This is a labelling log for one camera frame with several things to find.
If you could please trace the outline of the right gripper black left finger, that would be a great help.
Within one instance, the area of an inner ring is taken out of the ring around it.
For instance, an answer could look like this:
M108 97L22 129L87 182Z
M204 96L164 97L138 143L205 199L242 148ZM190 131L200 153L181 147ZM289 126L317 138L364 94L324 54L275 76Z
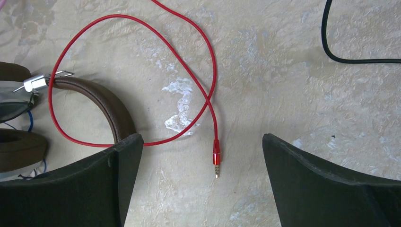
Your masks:
M31 180L0 184L3 227L122 227L144 142L133 134Z

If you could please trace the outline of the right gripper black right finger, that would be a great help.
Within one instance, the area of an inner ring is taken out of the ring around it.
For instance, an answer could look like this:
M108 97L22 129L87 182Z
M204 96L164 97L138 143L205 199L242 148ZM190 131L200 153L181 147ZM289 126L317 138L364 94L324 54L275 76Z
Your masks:
M342 167L271 133L262 149L283 227L400 226L400 181Z

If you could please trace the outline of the brown leather silver headphones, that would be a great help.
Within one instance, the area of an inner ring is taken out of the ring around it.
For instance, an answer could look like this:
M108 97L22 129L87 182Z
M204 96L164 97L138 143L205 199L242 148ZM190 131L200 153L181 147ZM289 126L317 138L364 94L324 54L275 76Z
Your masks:
M129 111L112 91L98 83L76 78L73 75L72 72L65 70L56 72L54 87L76 91L93 101L106 117L115 143L136 133ZM4 125L7 122L17 130L26 131L30 124L27 112L32 112L41 95L41 90L48 88L50 77L50 74L33 76L24 66L1 62L0 122ZM38 172L42 174L42 170L43 166L40 166ZM1 181L14 179L23 178L14 176L1 179Z

